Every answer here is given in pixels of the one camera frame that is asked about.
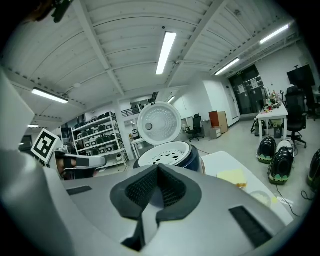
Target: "white paper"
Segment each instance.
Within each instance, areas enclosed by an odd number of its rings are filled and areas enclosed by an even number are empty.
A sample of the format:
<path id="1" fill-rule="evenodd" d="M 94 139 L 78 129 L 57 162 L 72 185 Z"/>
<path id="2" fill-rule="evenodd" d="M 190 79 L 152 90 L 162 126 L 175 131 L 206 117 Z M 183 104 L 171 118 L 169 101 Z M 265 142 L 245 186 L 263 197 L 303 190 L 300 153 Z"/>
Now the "white paper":
<path id="1" fill-rule="evenodd" d="M 238 89 L 239 89 L 239 94 L 243 94 L 245 92 L 245 88 L 242 84 L 238 86 Z"/>
<path id="2" fill-rule="evenodd" d="M 252 89 L 256 89 L 256 88 L 259 87 L 258 86 L 258 82 L 257 82 L 256 79 L 252 79 L 250 82 L 251 82 L 251 85 L 252 85 Z"/>

